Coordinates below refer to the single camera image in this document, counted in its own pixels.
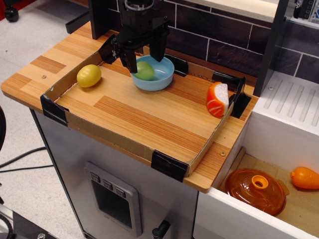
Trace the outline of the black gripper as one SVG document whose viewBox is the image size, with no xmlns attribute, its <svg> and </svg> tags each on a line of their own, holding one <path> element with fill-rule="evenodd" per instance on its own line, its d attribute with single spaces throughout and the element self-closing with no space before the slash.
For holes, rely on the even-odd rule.
<svg viewBox="0 0 319 239">
<path fill-rule="evenodd" d="M 150 55 L 160 62 L 165 54 L 169 35 L 168 18 L 159 15 L 153 0 L 118 1 L 121 31 L 111 40 L 113 56 L 120 58 L 130 73 L 137 73 L 135 50 L 145 45 Z"/>
</svg>

